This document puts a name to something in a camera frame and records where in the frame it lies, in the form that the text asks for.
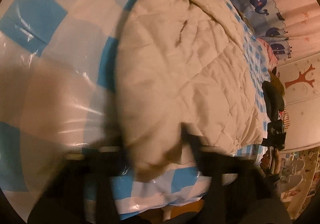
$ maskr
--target wooden floor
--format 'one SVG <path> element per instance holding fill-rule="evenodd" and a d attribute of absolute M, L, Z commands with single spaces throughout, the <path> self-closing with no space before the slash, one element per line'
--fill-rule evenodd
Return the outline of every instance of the wooden floor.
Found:
<path fill-rule="evenodd" d="M 204 201 L 200 200 L 197 202 L 189 203 L 185 206 L 174 207 L 171 211 L 171 218 L 174 218 L 185 212 L 199 212 L 203 206 Z M 152 224 L 162 223 L 163 220 L 163 211 L 161 209 L 147 210 L 143 213 L 140 213 L 141 216 L 145 220 L 149 220 Z"/>

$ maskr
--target comforter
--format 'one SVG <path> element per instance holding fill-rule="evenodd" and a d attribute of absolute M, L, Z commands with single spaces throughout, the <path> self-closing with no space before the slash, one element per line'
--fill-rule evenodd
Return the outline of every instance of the comforter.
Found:
<path fill-rule="evenodd" d="M 118 119 L 136 172 L 192 161 L 181 122 L 227 154 L 261 143 L 246 41 L 228 0 L 137 0 L 116 57 Z"/>

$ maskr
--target tree wall decal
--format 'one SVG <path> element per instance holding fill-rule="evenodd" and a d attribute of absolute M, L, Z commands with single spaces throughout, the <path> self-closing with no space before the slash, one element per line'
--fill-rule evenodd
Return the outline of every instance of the tree wall decal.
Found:
<path fill-rule="evenodd" d="M 289 81 L 289 82 L 285 82 L 285 88 L 288 89 L 291 85 L 298 83 L 298 82 L 306 82 L 308 83 L 312 88 L 313 87 L 313 83 L 315 82 L 314 79 L 312 80 L 307 80 L 306 79 L 306 74 L 309 73 L 310 71 L 315 70 L 314 67 L 312 67 L 312 64 L 310 64 L 310 67 L 308 68 L 308 70 L 306 70 L 304 73 L 301 73 L 301 71 L 299 71 L 299 77 L 293 81 Z"/>

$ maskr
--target blue and white checkered sheet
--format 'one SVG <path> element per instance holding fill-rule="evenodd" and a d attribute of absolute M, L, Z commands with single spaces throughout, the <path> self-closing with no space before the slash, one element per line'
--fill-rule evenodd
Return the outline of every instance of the blue and white checkered sheet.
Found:
<path fill-rule="evenodd" d="M 114 61 L 122 26 L 136 0 L 3 0 L 0 4 L 0 187 L 27 217 L 63 156 L 114 144 Z M 267 116 L 261 84 L 268 79 L 261 46 L 244 26 L 245 58 L 256 103 Z M 236 152 L 250 155 L 255 146 Z M 258 150 L 260 160 L 264 153 Z M 209 179 L 194 167 L 149 183 L 130 168 L 113 179 L 121 218 L 166 204 L 198 200 Z M 94 194 L 87 189 L 90 211 Z"/>

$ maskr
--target whale curtain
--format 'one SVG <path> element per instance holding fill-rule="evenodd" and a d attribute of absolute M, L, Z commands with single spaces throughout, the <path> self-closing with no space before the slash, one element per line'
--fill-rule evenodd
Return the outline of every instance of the whale curtain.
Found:
<path fill-rule="evenodd" d="M 320 6 L 316 0 L 230 0 L 278 60 L 319 51 Z"/>

